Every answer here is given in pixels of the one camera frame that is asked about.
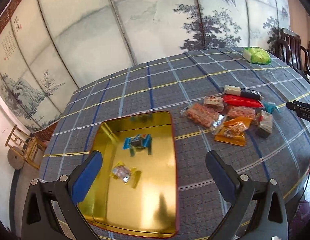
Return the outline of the teal candy wrapper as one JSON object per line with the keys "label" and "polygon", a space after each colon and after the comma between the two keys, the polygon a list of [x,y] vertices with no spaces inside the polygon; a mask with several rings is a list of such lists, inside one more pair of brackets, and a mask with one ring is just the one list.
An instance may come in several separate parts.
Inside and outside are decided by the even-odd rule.
{"label": "teal candy wrapper", "polygon": [[142,150],[147,150],[147,154],[152,155],[152,137],[150,134],[137,134],[135,137],[127,137],[123,149],[129,150],[131,157]]}
{"label": "teal candy wrapper", "polygon": [[273,114],[274,112],[280,113],[278,106],[273,102],[262,102],[262,105],[263,109],[269,114]]}

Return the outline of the clear grey sesame snack pack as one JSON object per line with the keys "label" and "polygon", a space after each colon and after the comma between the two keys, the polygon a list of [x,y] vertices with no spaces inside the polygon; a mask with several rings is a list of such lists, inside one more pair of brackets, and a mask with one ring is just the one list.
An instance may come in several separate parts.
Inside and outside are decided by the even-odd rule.
{"label": "clear grey sesame snack pack", "polygon": [[256,135],[262,138],[267,138],[272,134],[273,117],[272,114],[261,110],[257,115]]}

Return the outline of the red snack pack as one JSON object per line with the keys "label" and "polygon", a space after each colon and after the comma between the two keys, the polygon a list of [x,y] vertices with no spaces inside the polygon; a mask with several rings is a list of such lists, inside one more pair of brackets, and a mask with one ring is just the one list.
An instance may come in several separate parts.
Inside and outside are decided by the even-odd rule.
{"label": "red snack pack", "polygon": [[261,108],[263,107],[262,103],[258,100],[237,96],[237,95],[230,95],[225,94],[223,95],[223,100],[227,105],[232,105],[236,107],[250,107],[250,108]]}

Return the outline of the navy cream biscuit pack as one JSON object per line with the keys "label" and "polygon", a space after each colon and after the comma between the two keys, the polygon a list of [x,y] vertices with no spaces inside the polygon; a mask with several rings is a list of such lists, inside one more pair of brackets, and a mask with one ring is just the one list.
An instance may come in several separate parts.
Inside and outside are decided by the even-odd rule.
{"label": "navy cream biscuit pack", "polygon": [[249,98],[249,99],[254,99],[254,100],[263,99],[263,96],[258,91],[247,89],[247,88],[225,85],[223,88],[223,91],[225,94],[242,96],[242,97]]}

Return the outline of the orange snack packet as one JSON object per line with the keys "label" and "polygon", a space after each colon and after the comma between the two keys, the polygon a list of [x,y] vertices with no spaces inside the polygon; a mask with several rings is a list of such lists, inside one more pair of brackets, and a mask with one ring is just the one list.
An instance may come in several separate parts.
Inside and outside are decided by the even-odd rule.
{"label": "orange snack packet", "polygon": [[238,116],[223,123],[220,130],[214,135],[214,140],[236,146],[245,146],[245,131],[248,130],[252,119]]}

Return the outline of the small red white cake pack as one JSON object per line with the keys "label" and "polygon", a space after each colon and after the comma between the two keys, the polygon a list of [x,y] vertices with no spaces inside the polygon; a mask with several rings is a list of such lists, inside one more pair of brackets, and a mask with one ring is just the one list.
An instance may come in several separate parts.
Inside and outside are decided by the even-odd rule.
{"label": "small red white cake pack", "polygon": [[203,105],[214,109],[216,112],[222,112],[224,109],[224,100],[220,96],[206,96]]}

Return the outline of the small yellow candy packet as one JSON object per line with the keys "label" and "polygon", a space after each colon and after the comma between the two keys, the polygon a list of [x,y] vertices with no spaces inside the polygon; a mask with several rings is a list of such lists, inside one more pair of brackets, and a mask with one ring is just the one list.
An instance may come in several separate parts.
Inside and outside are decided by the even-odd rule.
{"label": "small yellow candy packet", "polygon": [[117,162],[117,164],[111,169],[110,177],[115,180],[122,181],[125,185],[129,185],[131,188],[135,189],[139,183],[142,172],[135,167],[129,168],[122,161]]}

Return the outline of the red gold toffee tin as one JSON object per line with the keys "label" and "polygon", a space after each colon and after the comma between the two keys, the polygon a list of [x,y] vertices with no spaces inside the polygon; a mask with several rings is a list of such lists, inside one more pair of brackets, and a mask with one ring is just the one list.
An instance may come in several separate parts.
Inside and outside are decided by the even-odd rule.
{"label": "red gold toffee tin", "polygon": [[[150,134],[147,150],[134,157],[123,145],[127,137]],[[79,210],[89,224],[134,237],[170,238],[179,230],[176,154],[172,116],[157,111],[111,119],[100,124],[92,150],[103,157],[102,167]],[[135,189],[110,177],[122,161],[142,172]]]}

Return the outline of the clear pack orange fried snacks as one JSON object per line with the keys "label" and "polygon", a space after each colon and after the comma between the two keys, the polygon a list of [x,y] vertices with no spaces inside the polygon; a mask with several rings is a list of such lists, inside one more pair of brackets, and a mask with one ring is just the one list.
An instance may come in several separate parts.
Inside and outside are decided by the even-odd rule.
{"label": "clear pack orange fried snacks", "polygon": [[226,116],[218,113],[212,108],[205,107],[200,103],[187,106],[180,111],[180,114],[186,116],[195,124],[201,126],[212,134],[219,132]]}

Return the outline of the round stone millstone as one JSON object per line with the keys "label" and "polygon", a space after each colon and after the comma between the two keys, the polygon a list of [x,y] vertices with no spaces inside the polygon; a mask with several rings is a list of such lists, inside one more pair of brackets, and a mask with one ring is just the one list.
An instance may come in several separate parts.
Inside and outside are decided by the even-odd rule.
{"label": "round stone millstone", "polygon": [[25,160],[21,157],[21,154],[22,151],[18,147],[12,147],[8,150],[8,162],[15,170],[22,169],[25,164]]}

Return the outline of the dark wooden chair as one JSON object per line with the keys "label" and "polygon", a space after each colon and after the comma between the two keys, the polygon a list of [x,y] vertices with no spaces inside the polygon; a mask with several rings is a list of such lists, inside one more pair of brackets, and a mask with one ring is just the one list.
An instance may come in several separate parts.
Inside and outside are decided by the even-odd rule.
{"label": "dark wooden chair", "polygon": [[310,58],[308,50],[301,45],[299,35],[282,28],[280,37],[275,42],[275,55],[308,81],[306,75],[310,76]]}

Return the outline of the small bamboo chair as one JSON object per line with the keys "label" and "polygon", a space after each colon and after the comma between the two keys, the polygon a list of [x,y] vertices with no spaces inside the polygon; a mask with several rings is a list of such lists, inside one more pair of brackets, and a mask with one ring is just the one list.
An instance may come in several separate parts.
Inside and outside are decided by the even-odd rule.
{"label": "small bamboo chair", "polygon": [[38,151],[45,152],[47,146],[36,137],[26,134],[17,125],[13,126],[7,140],[5,147],[11,149],[23,161],[28,163],[33,168],[39,170],[41,161],[35,162]]}

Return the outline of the green tissue pack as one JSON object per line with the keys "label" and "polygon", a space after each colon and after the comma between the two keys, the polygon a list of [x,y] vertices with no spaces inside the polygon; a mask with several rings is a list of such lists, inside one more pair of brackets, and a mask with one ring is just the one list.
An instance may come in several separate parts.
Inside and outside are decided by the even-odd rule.
{"label": "green tissue pack", "polygon": [[250,63],[263,65],[271,64],[270,55],[262,48],[246,47],[243,49],[243,57]]}

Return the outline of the blue plaid tablecloth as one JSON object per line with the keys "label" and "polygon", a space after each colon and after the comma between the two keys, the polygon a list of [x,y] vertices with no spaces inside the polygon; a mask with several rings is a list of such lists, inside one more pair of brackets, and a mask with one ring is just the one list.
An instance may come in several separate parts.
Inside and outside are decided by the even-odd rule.
{"label": "blue plaid tablecloth", "polygon": [[[278,106],[268,138],[258,137],[251,127],[244,147],[215,142],[210,133],[181,115],[184,107],[220,93],[225,85],[256,90]],[[275,178],[286,202],[299,198],[310,161],[310,123],[286,108],[286,102],[293,100],[310,103],[310,84],[276,57],[268,66],[248,63],[242,48],[191,51],[143,63],[73,94],[45,151],[40,176],[52,181],[82,163],[101,122],[139,112],[169,111],[180,198],[176,239],[205,239],[229,208],[205,167],[209,150],[254,180]]]}

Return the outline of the painted folding screen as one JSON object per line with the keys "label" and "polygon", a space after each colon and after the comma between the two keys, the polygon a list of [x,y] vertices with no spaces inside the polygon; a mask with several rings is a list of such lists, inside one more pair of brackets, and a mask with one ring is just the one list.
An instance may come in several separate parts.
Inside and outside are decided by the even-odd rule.
{"label": "painted folding screen", "polygon": [[289,26],[288,0],[8,0],[0,96],[35,132],[97,79],[184,51],[273,50]]}

